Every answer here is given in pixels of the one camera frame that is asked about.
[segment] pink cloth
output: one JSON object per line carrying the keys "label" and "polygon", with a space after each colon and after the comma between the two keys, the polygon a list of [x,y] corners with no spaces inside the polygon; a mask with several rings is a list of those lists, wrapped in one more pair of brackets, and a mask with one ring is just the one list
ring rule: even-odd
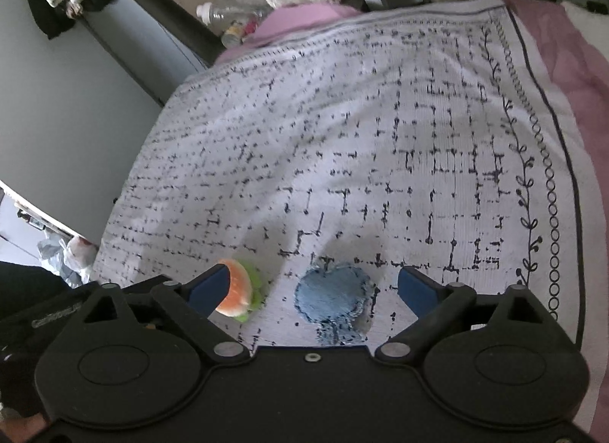
{"label": "pink cloth", "polygon": [[[536,0],[504,1],[534,37],[550,78],[571,104],[601,186],[609,228],[609,63],[587,43],[562,6]],[[609,443],[609,366],[590,435]]]}
{"label": "pink cloth", "polygon": [[360,15],[360,13],[351,6],[332,3],[311,3],[278,8],[266,18],[245,44],[237,48],[227,49],[215,63],[231,61],[292,32],[333,24],[339,20]]}

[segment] toy orange slice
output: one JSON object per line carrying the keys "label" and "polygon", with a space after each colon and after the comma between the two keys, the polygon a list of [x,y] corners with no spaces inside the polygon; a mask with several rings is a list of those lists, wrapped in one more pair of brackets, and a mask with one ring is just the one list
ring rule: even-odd
{"label": "toy orange slice", "polygon": [[230,273],[228,295],[215,309],[220,314],[236,317],[245,314],[252,303],[252,282],[246,269],[234,259],[220,259]]}

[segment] silver rivet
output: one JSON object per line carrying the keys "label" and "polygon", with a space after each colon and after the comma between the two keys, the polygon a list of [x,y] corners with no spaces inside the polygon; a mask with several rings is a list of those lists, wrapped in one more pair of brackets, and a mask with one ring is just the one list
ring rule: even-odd
{"label": "silver rivet", "polygon": [[307,362],[319,362],[322,360],[322,356],[318,353],[308,353],[304,356],[305,361]]}
{"label": "silver rivet", "polygon": [[214,347],[214,353],[220,357],[237,357],[243,352],[243,345],[237,342],[222,342]]}
{"label": "silver rivet", "polygon": [[410,354],[410,347],[404,343],[389,342],[381,347],[381,352],[387,357],[406,357]]}

